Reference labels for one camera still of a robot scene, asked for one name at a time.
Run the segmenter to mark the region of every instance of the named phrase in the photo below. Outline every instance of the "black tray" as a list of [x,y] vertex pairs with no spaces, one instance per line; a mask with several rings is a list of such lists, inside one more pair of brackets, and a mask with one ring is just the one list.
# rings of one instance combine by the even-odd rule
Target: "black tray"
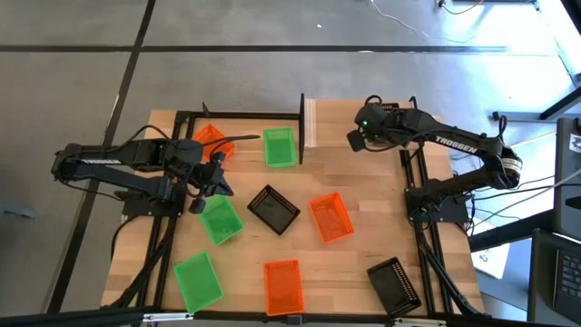
[[299,208],[270,185],[266,185],[254,197],[248,204],[248,210],[256,214],[278,235],[282,235],[300,213]]
[[369,268],[367,275],[389,317],[396,318],[421,305],[398,258]]

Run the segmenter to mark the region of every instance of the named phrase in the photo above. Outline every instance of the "orange bin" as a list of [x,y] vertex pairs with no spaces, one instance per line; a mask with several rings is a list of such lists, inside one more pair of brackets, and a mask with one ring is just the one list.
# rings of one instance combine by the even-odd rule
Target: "orange bin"
[[305,311],[298,260],[264,264],[264,294],[266,315],[281,315]]
[[[198,131],[198,133],[196,133],[196,135],[193,136],[193,140],[198,141],[201,144],[206,144],[208,142],[221,139],[223,137],[224,137],[224,134],[222,134],[222,132],[218,131],[218,129],[216,127],[214,127],[214,125],[207,124],[200,131]],[[224,152],[226,154],[226,159],[228,159],[234,153],[234,149],[236,148],[234,143],[229,142],[229,143],[226,143],[224,145],[220,145],[220,143],[221,142],[218,142],[216,144],[211,144],[211,145],[203,147],[203,158],[206,161],[210,161],[210,153],[217,146],[220,146],[220,147],[214,152],[215,153],[220,152],[220,151]]]
[[319,228],[324,243],[337,241],[355,233],[345,204],[338,193],[321,196],[310,201],[310,211]]

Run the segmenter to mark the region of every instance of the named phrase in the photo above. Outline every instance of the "wooden tabletop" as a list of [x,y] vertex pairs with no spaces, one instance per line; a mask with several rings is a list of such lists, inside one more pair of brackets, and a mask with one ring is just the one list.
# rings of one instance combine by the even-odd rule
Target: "wooden tabletop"
[[[162,307],[185,311],[173,266],[200,252],[210,255],[224,296],[204,310],[264,312],[262,266],[266,262],[298,259],[307,313],[385,314],[367,269],[398,257],[424,302],[418,248],[406,219],[403,189],[405,173],[397,150],[384,153],[350,149],[346,134],[361,100],[306,100],[306,149],[303,165],[269,168],[262,140],[236,143],[234,155],[223,164],[226,181],[234,191],[232,205],[244,230],[226,243],[213,245],[199,218],[187,213],[178,219]],[[409,103],[400,104],[410,107]],[[175,111],[152,111],[149,124],[171,134]],[[259,134],[267,128],[292,127],[298,144],[298,122],[277,120],[199,119],[195,130],[212,123],[225,135]],[[158,137],[149,131],[146,137]],[[424,147],[429,178],[452,176],[446,148]],[[248,211],[252,198],[269,184],[301,210],[282,235]],[[310,214],[309,201],[339,192],[355,233],[334,243],[323,243]],[[119,233],[102,304],[116,300],[143,265],[152,217],[128,223]],[[482,301],[466,235],[451,223],[439,223],[447,271],[460,291],[477,309]],[[152,274],[146,303],[153,302],[157,268]],[[437,311],[442,311],[437,277],[431,272]],[[410,314],[425,314],[422,305]]]

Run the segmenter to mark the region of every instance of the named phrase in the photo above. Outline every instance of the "green bin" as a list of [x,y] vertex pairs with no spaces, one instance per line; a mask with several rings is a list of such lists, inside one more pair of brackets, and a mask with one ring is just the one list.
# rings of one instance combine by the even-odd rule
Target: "green bin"
[[266,165],[273,168],[289,167],[297,163],[292,128],[264,130]]
[[200,213],[200,220],[215,245],[228,240],[244,228],[228,197],[222,195],[214,195],[208,200],[203,213]]
[[203,252],[173,268],[185,307],[189,313],[220,300],[224,292],[208,253]]

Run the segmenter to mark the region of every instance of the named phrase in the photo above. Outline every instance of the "concrete floor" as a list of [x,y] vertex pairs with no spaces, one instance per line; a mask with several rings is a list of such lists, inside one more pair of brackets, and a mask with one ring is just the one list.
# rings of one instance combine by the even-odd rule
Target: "concrete floor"
[[[557,0],[541,2],[541,7],[557,13],[550,17],[536,12],[531,4],[485,3],[454,16],[435,9],[429,0],[375,1],[384,14],[395,15],[431,37],[380,16],[364,0],[166,0],[157,2],[145,43],[455,45],[446,37],[469,39],[463,45],[509,45],[511,52],[141,54],[115,142],[146,124],[152,109],[198,110],[205,101],[215,111],[296,112],[301,92],[334,98],[376,93],[392,100],[415,95],[420,109],[443,116],[448,124],[496,134],[496,124],[487,119],[490,112],[542,111],[573,90],[547,27],[547,21],[558,20],[562,14]],[[146,3],[4,0],[0,2],[0,44],[131,45]],[[79,192],[52,180],[53,153],[71,142],[101,142],[128,57],[0,54],[0,136],[4,139],[0,201],[21,203],[38,212],[33,220],[0,218],[0,316],[44,309],[81,199]],[[552,124],[510,124],[505,140],[515,144],[553,130]],[[548,137],[517,149],[525,161],[523,181],[554,173],[554,140]],[[466,172],[477,164],[468,158],[454,162],[454,167]],[[518,198],[498,198],[478,207],[494,211]],[[526,217],[551,203],[549,194],[507,214]],[[120,211],[118,203],[97,199],[64,311],[99,305]],[[503,311],[494,309],[502,303],[487,302],[491,303],[489,312],[503,316]],[[519,316],[507,314],[513,319]]]

